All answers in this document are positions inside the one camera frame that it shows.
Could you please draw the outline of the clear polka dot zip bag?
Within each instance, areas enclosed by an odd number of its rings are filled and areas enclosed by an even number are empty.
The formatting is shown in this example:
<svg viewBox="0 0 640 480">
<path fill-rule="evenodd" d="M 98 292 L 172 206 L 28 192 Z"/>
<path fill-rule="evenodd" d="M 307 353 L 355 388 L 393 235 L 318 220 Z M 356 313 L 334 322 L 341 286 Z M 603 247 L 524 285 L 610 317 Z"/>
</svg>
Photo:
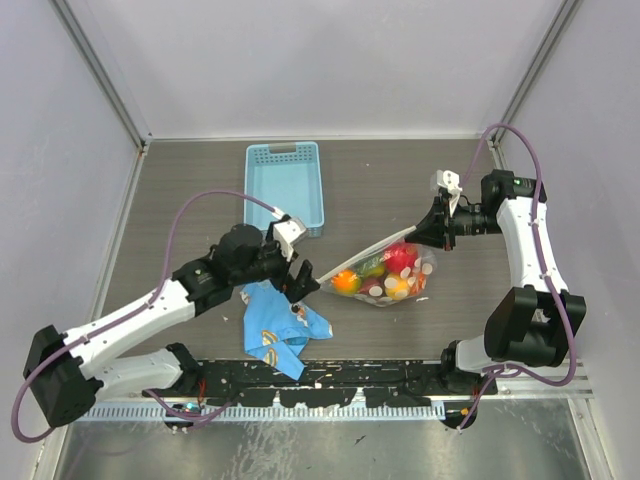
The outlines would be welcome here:
<svg viewBox="0 0 640 480">
<path fill-rule="evenodd" d="M 323 291 L 376 306 L 387 307 L 422 294 L 437 263 L 433 251 L 400 230 L 361 250 L 322 275 Z"/>
</svg>

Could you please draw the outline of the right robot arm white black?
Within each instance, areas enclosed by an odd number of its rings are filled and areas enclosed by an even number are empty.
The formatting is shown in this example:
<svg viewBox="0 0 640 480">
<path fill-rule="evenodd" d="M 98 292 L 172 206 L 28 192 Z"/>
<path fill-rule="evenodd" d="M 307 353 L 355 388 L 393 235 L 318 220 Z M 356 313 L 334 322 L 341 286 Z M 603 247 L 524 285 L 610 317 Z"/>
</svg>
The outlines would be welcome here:
<svg viewBox="0 0 640 480">
<path fill-rule="evenodd" d="M 504 364 L 557 367 L 570 351 L 585 315 L 583 297 L 572 295 L 559 273 L 547 225 L 547 195 L 541 181 L 493 170 L 481 180 L 481 200 L 461 205 L 458 174 L 439 170 L 427 215 L 406 235 L 409 243 L 445 251 L 458 238 L 500 234 L 505 240 L 511 288 L 489 316 L 482 335 L 453 341 L 443 350 L 438 379 L 459 394 Z"/>
</svg>

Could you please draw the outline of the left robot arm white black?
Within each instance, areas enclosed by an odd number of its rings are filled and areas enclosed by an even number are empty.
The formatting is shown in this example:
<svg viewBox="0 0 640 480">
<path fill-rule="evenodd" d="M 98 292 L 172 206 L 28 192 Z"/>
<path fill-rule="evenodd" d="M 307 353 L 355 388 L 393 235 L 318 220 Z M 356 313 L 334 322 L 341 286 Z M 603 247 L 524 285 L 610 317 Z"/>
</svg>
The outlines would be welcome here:
<svg viewBox="0 0 640 480">
<path fill-rule="evenodd" d="M 291 304 L 317 291 L 309 261 L 296 276 L 290 273 L 295 246 L 307 235 L 302 222 L 290 216 L 272 222 L 266 232 L 235 225 L 208 254 L 185 263 L 145 297 L 65 332 L 52 325 L 37 331 L 23 376 L 48 426 L 68 425 L 98 400 L 135 389 L 194 393 L 199 365 L 184 345 L 131 358 L 124 352 L 225 303 L 238 286 L 268 281 Z"/>
</svg>

